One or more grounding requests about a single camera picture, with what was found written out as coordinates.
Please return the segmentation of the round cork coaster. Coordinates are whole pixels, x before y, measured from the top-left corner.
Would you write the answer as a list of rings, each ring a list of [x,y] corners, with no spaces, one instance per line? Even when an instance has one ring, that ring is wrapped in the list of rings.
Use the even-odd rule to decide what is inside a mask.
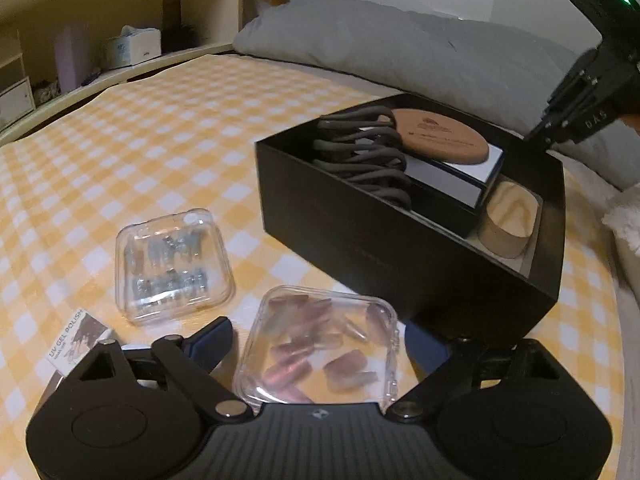
[[[416,108],[395,108],[393,115],[402,145],[413,154],[460,165],[488,159],[484,136],[463,122]]]

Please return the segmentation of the cream wooden shelf unit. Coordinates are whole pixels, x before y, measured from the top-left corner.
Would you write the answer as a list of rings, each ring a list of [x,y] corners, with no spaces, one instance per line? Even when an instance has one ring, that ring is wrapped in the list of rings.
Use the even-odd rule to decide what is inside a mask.
[[[243,0],[1,0],[1,28],[10,34],[3,50],[18,47],[30,82],[58,79],[55,39],[66,27],[81,31],[80,41],[97,54],[103,41],[126,26],[164,29],[180,24],[189,45],[135,66],[106,70],[96,80],[38,106],[1,131],[11,143],[47,125],[75,105],[130,79],[143,77],[204,54],[228,52],[243,26]]]

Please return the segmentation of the black cardboard box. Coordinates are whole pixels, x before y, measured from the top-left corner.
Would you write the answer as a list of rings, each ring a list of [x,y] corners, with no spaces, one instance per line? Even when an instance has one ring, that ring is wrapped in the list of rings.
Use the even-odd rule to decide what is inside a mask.
[[[541,201],[538,233],[523,272],[466,240],[473,221],[420,182],[409,208],[360,190],[314,164],[315,122],[256,144],[262,222],[268,234],[354,292],[389,302],[400,318],[443,341],[513,346],[558,301],[565,240],[562,162],[506,130],[410,93],[390,108],[428,110],[464,122],[506,153],[499,174]]]

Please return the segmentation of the dark brown hair claw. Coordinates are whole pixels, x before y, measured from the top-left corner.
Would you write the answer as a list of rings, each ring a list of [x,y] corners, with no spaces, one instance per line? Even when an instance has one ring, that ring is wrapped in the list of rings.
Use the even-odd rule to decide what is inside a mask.
[[[387,203],[411,208],[404,144],[390,108],[373,105],[324,115],[317,129],[314,166]]]

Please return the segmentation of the white tissue box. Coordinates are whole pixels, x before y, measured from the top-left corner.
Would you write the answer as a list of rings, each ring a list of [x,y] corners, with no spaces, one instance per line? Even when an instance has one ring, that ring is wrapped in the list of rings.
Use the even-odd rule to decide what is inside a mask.
[[[162,33],[157,28],[125,25],[120,35],[104,41],[100,63],[104,70],[135,66],[162,55]]]

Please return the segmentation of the grey pillow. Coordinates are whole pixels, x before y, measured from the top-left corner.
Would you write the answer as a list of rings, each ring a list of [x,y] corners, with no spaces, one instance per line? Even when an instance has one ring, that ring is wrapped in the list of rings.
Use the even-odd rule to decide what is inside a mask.
[[[248,22],[235,51],[413,92],[519,134],[540,121],[576,53],[517,28],[360,0],[290,0]]]

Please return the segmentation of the black white box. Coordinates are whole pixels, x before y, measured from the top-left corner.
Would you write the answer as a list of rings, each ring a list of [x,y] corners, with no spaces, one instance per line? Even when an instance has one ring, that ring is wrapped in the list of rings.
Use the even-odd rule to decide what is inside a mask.
[[[500,172],[504,154],[488,145],[488,159],[461,165],[406,155],[412,211],[461,237],[477,225],[480,210]]]

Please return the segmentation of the UV gel polish box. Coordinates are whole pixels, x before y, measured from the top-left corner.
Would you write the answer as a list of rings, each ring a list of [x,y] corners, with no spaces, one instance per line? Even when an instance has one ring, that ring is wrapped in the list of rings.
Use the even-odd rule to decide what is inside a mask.
[[[76,310],[63,324],[46,354],[47,361],[66,377],[101,340],[117,340],[116,332],[85,309]]]

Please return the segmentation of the white small drawer box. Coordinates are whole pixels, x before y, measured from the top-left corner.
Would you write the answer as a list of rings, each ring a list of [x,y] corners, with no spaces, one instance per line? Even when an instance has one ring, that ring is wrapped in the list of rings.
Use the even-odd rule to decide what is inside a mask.
[[[1,92],[0,127],[8,128],[35,110],[29,78],[23,78]]]

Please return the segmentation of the clear case with press-on nails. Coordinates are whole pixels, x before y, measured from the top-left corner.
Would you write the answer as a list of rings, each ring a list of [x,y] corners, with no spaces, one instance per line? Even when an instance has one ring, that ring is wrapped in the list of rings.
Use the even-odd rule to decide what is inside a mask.
[[[262,298],[234,393],[265,403],[373,402],[398,396],[398,317],[380,298],[278,286]]]

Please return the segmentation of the clear case with metal charms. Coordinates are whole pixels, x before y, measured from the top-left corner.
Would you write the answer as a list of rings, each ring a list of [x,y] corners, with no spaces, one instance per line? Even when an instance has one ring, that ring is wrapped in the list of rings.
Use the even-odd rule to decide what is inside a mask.
[[[206,209],[130,224],[116,236],[116,307],[132,324],[218,307],[234,292],[224,239]]]

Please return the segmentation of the lilac bottle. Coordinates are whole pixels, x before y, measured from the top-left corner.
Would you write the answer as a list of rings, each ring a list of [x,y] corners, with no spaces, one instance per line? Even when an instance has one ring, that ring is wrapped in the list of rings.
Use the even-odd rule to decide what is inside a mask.
[[[81,87],[92,71],[90,42],[84,25],[67,24],[56,34],[54,58],[61,92]]]

